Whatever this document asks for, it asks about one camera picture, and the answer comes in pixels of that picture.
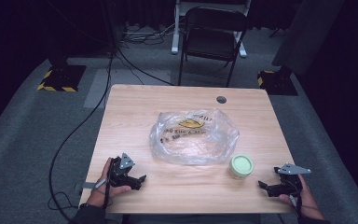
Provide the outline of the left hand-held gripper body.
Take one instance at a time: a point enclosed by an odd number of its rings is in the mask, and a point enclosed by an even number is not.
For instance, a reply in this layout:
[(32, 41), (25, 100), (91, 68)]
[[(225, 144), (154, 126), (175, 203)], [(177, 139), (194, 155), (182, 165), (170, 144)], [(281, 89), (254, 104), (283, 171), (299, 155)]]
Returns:
[(136, 179), (128, 176), (133, 166), (134, 161), (126, 153), (113, 158), (108, 172), (108, 183), (112, 187), (130, 186), (131, 189), (136, 189)]

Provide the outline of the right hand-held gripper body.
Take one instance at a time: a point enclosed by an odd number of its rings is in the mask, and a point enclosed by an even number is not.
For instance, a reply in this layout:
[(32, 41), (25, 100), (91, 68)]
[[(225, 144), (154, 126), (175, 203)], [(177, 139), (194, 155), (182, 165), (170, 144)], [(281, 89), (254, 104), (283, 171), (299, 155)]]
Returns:
[(281, 183), (271, 187), (271, 196), (278, 197), (281, 194), (298, 196), (302, 190), (299, 175), (308, 175), (311, 169), (300, 167), (287, 162), (282, 167), (275, 167), (275, 173), (280, 177)]

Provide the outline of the person's left hand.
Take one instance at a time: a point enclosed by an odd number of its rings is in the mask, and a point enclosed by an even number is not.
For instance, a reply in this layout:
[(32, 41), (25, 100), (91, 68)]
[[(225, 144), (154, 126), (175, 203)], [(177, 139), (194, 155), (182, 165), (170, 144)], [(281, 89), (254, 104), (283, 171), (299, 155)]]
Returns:
[(106, 201), (109, 201), (110, 199), (113, 199), (115, 196), (118, 196), (119, 194), (131, 190), (130, 186), (121, 186), (121, 187), (113, 188), (107, 182), (102, 183), (104, 179), (107, 179), (111, 160), (112, 159), (109, 158), (106, 161), (103, 167), (102, 174), (99, 177), (99, 179), (96, 181), (97, 188), (91, 192), (89, 198), (87, 199), (87, 203), (103, 208), (103, 206), (106, 204)]

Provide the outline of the person's right hand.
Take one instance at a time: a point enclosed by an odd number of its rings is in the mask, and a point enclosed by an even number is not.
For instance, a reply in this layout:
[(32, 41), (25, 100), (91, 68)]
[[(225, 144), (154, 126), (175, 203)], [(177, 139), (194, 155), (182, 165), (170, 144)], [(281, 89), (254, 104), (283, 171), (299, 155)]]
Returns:
[(302, 175), (298, 175), (298, 178), (302, 185), (300, 192), (301, 204), (298, 205), (299, 213), (298, 216), (301, 218), (311, 218), (316, 220), (325, 220), (323, 212), (319, 209), (313, 195), (308, 187), (305, 179)]

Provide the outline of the jar with green lid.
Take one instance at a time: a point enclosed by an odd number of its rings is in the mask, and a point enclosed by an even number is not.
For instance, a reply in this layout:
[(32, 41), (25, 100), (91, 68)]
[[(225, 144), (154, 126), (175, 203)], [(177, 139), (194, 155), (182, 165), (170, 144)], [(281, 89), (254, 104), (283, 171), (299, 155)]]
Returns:
[(254, 170), (254, 163), (246, 155), (235, 155), (229, 163), (228, 170), (233, 178), (244, 179)]

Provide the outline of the clear plastic bag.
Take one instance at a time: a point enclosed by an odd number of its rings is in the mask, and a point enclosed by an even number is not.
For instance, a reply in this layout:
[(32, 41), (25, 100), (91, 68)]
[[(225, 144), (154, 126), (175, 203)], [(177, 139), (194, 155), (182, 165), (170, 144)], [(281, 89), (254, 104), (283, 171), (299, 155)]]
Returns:
[(240, 132), (220, 109), (164, 112), (149, 135), (151, 154), (183, 165), (212, 165), (225, 161)]

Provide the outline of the grey hanging panel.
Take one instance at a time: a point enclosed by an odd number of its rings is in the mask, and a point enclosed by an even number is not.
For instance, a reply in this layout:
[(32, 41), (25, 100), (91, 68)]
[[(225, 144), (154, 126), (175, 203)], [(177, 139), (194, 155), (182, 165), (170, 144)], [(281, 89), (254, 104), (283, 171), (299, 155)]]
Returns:
[(345, 0), (303, 0), (272, 64), (278, 76), (304, 75), (310, 68)]

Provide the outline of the black folding chair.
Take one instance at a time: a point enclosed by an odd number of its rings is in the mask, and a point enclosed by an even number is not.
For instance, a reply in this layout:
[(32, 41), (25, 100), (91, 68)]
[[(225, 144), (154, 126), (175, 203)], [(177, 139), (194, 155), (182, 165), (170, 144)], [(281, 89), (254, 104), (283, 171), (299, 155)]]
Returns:
[(229, 86), (242, 40), (248, 28), (243, 13), (216, 7), (193, 7), (184, 17), (178, 85), (182, 83), (184, 62), (188, 56), (231, 63), (226, 86)]

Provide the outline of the striped stand base plate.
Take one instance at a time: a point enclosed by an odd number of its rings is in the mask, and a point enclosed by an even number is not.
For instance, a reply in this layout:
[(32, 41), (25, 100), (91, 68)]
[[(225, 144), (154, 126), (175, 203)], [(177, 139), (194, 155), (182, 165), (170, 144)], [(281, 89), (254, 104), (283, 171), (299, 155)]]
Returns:
[(257, 74), (259, 88), (268, 95), (298, 96), (296, 87), (290, 77), (281, 76), (275, 71), (259, 71)]
[(51, 66), (37, 89), (39, 91), (76, 92), (85, 70), (85, 65), (67, 65), (64, 68)]

